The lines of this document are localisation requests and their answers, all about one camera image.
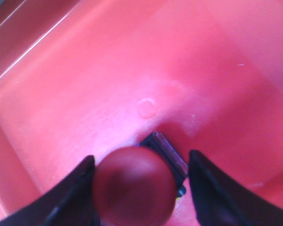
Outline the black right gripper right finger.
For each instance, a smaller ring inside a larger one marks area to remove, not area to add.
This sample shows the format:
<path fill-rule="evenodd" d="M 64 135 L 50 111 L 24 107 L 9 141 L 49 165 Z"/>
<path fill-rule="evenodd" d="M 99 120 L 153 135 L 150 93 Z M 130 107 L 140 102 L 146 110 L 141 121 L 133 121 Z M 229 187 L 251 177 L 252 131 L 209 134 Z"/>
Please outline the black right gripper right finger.
<path fill-rule="evenodd" d="M 190 151 L 189 182 L 202 226 L 283 226 L 283 209 L 240 185 L 197 150 Z"/>

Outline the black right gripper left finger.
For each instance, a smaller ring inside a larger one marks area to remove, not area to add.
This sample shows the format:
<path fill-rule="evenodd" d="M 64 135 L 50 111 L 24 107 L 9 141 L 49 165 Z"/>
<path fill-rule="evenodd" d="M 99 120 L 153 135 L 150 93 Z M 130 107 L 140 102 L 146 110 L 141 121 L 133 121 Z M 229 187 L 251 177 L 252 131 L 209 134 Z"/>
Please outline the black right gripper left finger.
<path fill-rule="evenodd" d="M 42 197 L 0 221 L 0 226 L 94 226 L 94 156 L 79 165 Z"/>

